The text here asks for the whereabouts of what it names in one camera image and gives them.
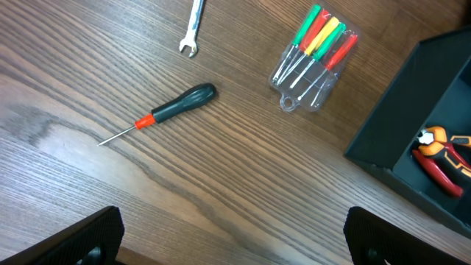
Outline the clear screwdriver set case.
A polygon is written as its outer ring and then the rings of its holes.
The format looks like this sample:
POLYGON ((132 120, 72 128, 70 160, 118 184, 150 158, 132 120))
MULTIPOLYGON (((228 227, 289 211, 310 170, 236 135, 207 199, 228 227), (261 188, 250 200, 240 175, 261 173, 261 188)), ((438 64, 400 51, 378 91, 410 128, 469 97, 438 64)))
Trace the clear screwdriver set case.
POLYGON ((360 39, 359 27, 340 12, 323 1, 314 4, 269 78, 282 110, 318 111, 360 39))

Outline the silver combination wrench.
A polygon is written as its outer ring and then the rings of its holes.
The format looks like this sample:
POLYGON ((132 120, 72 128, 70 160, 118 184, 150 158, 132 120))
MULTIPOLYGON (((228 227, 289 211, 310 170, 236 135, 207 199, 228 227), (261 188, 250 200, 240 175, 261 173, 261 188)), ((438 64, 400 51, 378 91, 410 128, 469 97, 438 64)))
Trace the silver combination wrench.
POLYGON ((189 47, 190 52, 188 56, 190 58, 194 57, 198 52, 196 37, 199 30, 199 23, 202 17, 204 5, 204 0, 193 0, 187 31, 185 37, 180 41, 179 51, 183 53, 185 47, 189 47))

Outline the red handled snips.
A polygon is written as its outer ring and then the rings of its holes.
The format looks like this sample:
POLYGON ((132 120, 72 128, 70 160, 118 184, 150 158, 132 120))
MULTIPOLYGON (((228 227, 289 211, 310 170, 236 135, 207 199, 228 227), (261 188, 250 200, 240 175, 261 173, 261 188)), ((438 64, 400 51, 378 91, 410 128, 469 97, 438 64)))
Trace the red handled snips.
POLYGON ((461 197, 464 194, 464 186, 466 182, 470 181, 470 177, 460 177, 446 173, 432 158, 426 158, 419 151, 419 145, 411 153, 427 175, 446 193, 452 197, 461 197))

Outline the orange black pliers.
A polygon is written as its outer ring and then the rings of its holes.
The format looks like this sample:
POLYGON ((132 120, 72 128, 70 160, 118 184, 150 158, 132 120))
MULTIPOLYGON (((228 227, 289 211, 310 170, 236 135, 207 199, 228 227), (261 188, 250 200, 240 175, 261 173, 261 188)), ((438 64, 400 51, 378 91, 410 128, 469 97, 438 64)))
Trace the orange black pliers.
POLYGON ((444 127, 428 127, 417 136, 419 151, 432 158, 446 173, 460 177, 470 177, 468 163, 455 149, 455 145, 470 149, 469 135, 447 135, 444 127))

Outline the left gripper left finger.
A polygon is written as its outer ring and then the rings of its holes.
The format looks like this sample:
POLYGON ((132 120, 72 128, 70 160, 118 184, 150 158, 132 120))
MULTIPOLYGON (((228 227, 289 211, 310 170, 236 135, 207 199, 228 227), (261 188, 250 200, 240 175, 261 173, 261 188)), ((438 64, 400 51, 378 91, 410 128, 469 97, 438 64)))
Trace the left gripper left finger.
POLYGON ((45 240, 1 261, 1 265, 118 264, 124 236, 119 208, 107 206, 45 240))

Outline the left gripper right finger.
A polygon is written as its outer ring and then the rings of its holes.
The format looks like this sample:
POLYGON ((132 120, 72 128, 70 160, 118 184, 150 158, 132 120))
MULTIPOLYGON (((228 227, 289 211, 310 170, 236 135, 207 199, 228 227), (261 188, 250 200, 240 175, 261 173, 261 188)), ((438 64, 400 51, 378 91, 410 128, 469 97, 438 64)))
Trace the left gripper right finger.
POLYGON ((343 233, 355 265, 453 265, 463 261, 355 206, 343 233))

